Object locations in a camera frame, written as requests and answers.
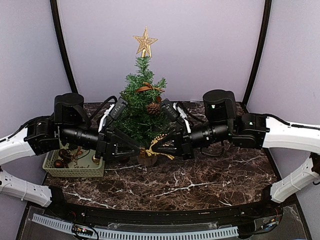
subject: green basket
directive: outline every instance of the green basket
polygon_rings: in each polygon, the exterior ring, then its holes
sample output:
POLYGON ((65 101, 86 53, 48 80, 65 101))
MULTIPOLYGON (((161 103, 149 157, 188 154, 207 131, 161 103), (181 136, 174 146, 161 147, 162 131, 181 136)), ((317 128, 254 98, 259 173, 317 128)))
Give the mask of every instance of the green basket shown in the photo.
POLYGON ((55 168, 54 163, 59 157, 59 150, 48 152, 45 156, 42 168, 53 177, 62 178, 99 178, 104 176, 105 161, 101 160, 99 165, 92 161, 92 156, 96 151, 91 150, 88 155, 78 160, 78 166, 83 168, 75 168, 76 163, 70 162, 69 168, 55 168))

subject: gold star tree topper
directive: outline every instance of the gold star tree topper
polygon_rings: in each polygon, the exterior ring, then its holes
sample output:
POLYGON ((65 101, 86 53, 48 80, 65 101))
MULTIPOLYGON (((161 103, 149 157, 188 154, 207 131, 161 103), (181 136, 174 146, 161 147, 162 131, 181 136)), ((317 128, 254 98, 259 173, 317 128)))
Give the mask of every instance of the gold star tree topper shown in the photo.
POLYGON ((151 38, 148 35, 148 29, 147 27, 145 27, 143 36, 133 36, 138 42, 139 42, 139 48, 138 51, 136 52, 136 54, 142 52, 141 57, 145 57, 146 53, 148 53, 148 55, 150 56, 150 58, 152 57, 151 55, 151 44, 154 44, 158 39, 156 38, 151 38))

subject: black frame pole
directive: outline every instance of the black frame pole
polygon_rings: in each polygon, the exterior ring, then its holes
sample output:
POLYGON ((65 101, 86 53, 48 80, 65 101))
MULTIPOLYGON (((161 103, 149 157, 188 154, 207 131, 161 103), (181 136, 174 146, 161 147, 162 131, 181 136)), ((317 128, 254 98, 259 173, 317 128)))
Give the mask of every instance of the black frame pole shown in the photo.
POLYGON ((71 66, 70 66, 70 62, 69 62, 69 58, 68 58, 68 54, 67 54, 67 49, 66 49, 66 45, 65 45, 65 40, 64 40, 63 33, 62 33, 57 0, 50 0, 50 5, 51 5, 51 12, 52 12, 52 18, 53 18, 56 39, 58 41, 60 54, 61 54, 63 65, 64 65, 64 70, 65 70, 66 76, 68 78, 71 91, 73 93, 77 94, 78 89, 76 86, 74 75, 71 70, 71 66))
POLYGON ((257 72, 259 69, 259 64, 260 64, 262 52, 264 50, 265 40, 266 40, 266 36, 267 36, 267 29, 268 29, 268 24, 269 24, 269 18, 270 18, 270 12, 271 12, 271 4, 272 4, 272 0, 265 0, 258 45, 256 48, 249 81, 246 86, 245 94, 244 94, 244 97, 242 100, 242 103, 245 106, 247 106, 247 104, 249 102, 249 98, 250 98, 250 95, 251 95, 251 92, 254 87, 256 77, 257 77, 257 72))

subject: artificial christmas tree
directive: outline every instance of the artificial christmas tree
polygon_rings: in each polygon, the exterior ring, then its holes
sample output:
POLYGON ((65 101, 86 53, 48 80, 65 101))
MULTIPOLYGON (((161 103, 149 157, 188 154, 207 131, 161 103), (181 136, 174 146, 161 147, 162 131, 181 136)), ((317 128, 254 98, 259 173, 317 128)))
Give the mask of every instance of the artificial christmas tree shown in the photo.
POLYGON ((137 53, 142 52, 142 56, 136 58, 137 73, 126 77, 128 84, 120 93, 128 105, 116 122, 116 127, 140 144, 140 157, 146 158, 156 154, 152 151, 148 153, 152 141, 169 131, 169 120, 162 113, 159 104, 167 82, 165 78, 162 78, 154 84, 154 73, 149 70, 150 45, 156 39, 149 38, 147 28, 142 37, 134 36, 134 38, 140 43, 137 53))

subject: marble table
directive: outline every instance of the marble table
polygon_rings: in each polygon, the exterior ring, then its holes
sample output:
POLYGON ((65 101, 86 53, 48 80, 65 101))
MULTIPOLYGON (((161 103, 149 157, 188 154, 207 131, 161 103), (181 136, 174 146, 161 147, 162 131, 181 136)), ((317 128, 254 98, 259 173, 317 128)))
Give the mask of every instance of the marble table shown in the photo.
MULTIPOLYGON (((184 104, 204 119, 201 102, 184 104)), ((85 110, 90 115, 99 105, 85 104, 85 110)), ((237 114, 243 113, 238 105, 237 114)), ((132 158, 127 163, 106 162, 103 177, 57 178, 48 174, 44 184, 62 188, 69 203, 117 210, 203 210, 259 201, 262 189, 277 181, 265 152, 235 147, 227 141, 224 144, 221 157, 207 157, 195 150, 195 159, 159 157, 150 167, 132 158)), ((220 149, 216 143, 204 151, 218 154, 220 149)))

